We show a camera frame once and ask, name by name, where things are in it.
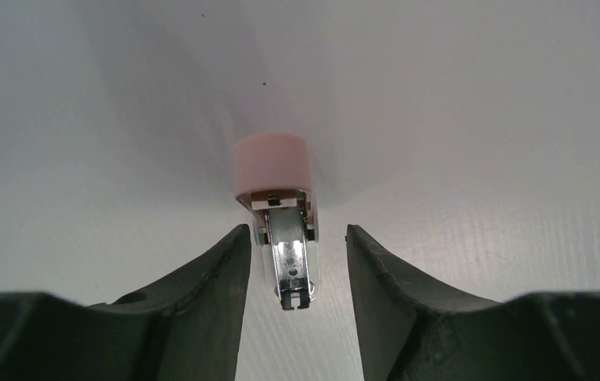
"pink plastic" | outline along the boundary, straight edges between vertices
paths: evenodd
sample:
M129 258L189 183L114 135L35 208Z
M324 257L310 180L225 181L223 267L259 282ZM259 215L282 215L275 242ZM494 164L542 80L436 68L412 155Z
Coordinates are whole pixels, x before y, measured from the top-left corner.
M312 191L307 142L293 133L261 133L235 144L237 197L258 191Z

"silver metal part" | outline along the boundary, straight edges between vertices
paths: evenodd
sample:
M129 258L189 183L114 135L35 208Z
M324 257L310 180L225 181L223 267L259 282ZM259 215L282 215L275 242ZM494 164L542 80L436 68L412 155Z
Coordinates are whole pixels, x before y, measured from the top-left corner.
M284 310L310 307L310 275L307 266L306 224L299 206L263 212L272 247L279 301Z

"pink stapler cap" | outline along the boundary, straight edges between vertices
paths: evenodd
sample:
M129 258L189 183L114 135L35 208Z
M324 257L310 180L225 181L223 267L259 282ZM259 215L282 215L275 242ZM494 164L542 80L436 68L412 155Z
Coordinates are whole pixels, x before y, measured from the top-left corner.
M254 215L275 295L284 310L308 308L320 271L307 142L293 133L261 133L237 142L234 153L237 201Z

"white surface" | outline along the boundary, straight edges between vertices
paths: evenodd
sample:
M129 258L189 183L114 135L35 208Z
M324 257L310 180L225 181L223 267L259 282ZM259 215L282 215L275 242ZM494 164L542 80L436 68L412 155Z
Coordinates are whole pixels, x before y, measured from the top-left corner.
M313 150L322 296L284 314L254 267L238 380L362 377L348 223L488 298L600 289L600 1L22 0L0 290L110 302L186 263L249 221L229 150L269 130Z

